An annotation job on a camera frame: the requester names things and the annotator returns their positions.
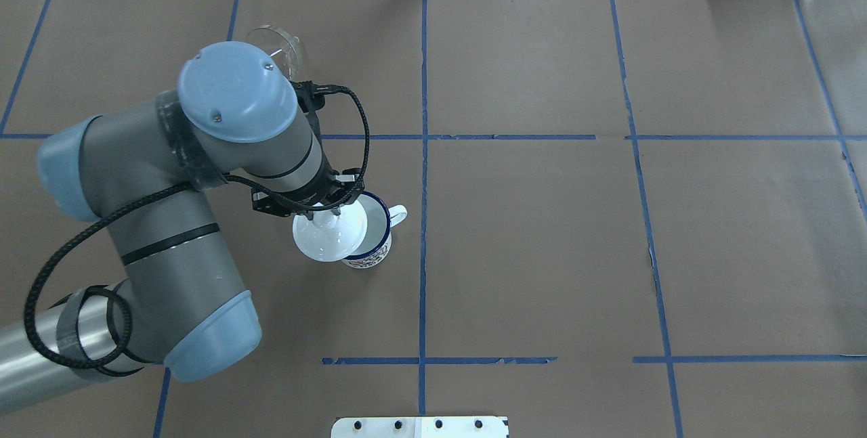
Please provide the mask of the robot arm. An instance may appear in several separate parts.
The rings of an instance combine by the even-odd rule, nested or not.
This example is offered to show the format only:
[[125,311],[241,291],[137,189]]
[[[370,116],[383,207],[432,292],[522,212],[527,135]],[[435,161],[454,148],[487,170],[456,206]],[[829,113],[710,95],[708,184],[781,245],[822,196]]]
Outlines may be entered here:
[[37,272],[22,320],[2,330],[2,414],[164,365],[192,382],[257,348],[262,330],[205,192],[248,186],[273,216],[341,214],[363,189],[337,172],[316,112],[341,85],[294,81],[275,58],[220,42],[174,89],[95,115],[41,143],[41,185],[87,227]]

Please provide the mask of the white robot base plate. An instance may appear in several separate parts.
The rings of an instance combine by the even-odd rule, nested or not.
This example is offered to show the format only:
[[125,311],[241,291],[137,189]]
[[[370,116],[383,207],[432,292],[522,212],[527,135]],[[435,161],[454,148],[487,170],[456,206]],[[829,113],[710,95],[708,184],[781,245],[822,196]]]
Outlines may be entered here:
[[335,421],[331,437],[509,437],[502,416],[345,417]]

